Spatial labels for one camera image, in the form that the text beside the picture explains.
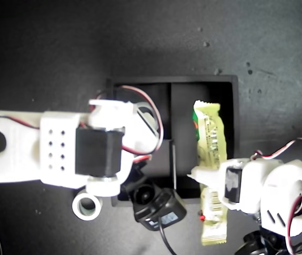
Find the white spacer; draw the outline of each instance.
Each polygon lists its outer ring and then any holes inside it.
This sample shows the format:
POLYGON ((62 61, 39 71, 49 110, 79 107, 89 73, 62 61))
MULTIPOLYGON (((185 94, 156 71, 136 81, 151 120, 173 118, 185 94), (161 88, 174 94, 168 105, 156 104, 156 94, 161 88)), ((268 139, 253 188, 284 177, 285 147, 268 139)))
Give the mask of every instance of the white spacer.
POLYGON ((80 191, 77 196, 74 198, 72 203, 72 209, 74 214, 82 220, 94 220, 100 214, 102 209, 103 201, 100 198, 95 197, 89 193, 86 193, 85 190, 80 191), (92 210, 84 208, 81 204, 81 200, 87 198, 93 201, 95 207, 92 210))

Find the snack wrapper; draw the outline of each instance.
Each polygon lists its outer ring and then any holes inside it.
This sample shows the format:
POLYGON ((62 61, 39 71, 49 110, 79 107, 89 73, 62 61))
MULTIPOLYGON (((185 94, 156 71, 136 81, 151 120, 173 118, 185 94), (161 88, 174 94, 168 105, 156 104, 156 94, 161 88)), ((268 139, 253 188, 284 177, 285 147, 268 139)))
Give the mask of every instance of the snack wrapper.
MULTIPOLYGON (((220 104, 196 101, 192 119, 196 128, 198 165, 215 171, 227 159, 224 125, 219 116, 220 104)), ((219 201, 217 190, 201 186, 203 223, 202 245, 227 241, 227 211, 219 201)))

